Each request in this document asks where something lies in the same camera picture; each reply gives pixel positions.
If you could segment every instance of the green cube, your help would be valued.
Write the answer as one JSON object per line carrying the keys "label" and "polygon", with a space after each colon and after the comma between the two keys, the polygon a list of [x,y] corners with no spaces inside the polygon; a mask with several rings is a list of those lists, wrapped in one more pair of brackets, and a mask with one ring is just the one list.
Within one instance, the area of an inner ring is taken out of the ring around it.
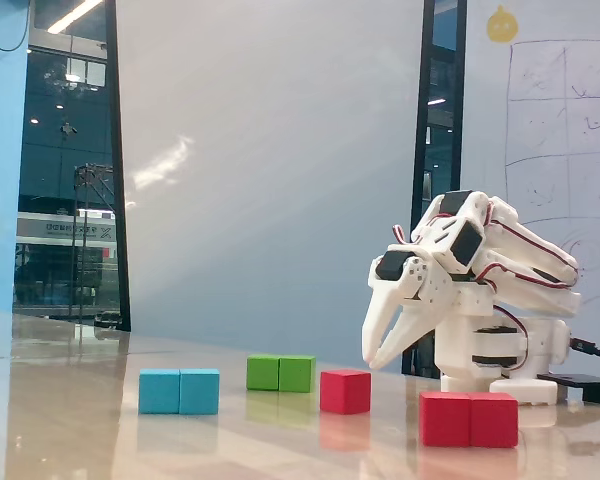
{"label": "green cube", "polygon": [[249,355],[247,357],[247,390],[278,390],[280,357]]}
{"label": "green cube", "polygon": [[280,357],[279,375],[281,392],[312,392],[316,377],[316,357]]}

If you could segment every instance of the red block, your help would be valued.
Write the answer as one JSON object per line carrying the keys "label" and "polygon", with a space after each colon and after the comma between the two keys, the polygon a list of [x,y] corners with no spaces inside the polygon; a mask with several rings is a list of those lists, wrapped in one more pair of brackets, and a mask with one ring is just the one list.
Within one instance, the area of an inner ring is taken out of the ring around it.
{"label": "red block", "polygon": [[371,374],[356,370],[322,372],[320,410],[342,415],[371,410]]}
{"label": "red block", "polygon": [[518,445],[518,401],[507,393],[471,393],[471,445]]}
{"label": "red block", "polygon": [[420,441],[430,447],[468,447],[471,400],[466,393],[420,394]]}

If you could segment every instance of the ceiling light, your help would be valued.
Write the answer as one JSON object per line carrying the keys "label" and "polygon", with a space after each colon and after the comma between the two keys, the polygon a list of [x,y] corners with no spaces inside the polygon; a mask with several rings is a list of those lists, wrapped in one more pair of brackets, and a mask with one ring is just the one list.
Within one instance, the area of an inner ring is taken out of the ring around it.
{"label": "ceiling light", "polygon": [[69,25],[71,25],[73,22],[78,20],[83,15],[87,14],[90,10],[92,10],[94,7],[97,7],[102,2],[103,2],[103,0],[85,0],[80,5],[78,5],[76,8],[74,8],[71,12],[69,12],[67,15],[65,15],[60,20],[58,20],[56,23],[51,25],[49,27],[49,30],[47,30],[47,31],[49,33],[53,33],[54,35],[56,33],[62,32]]}

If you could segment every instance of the yellow sticker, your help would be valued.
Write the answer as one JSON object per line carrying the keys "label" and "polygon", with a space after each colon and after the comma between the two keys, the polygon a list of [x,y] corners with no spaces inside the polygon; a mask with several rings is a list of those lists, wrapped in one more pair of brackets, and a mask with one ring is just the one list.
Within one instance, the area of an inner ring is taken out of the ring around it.
{"label": "yellow sticker", "polygon": [[494,42],[508,43],[518,34],[518,21],[511,13],[505,12],[502,5],[487,22],[487,35]]}

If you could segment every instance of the blue cube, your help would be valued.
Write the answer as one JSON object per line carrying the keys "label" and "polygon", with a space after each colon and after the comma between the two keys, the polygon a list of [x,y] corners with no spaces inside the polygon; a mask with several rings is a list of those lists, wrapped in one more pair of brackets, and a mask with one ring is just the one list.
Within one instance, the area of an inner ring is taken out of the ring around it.
{"label": "blue cube", "polygon": [[180,415],[217,415],[219,397],[218,370],[180,370]]}
{"label": "blue cube", "polygon": [[139,385],[138,413],[180,411],[180,370],[141,370]]}

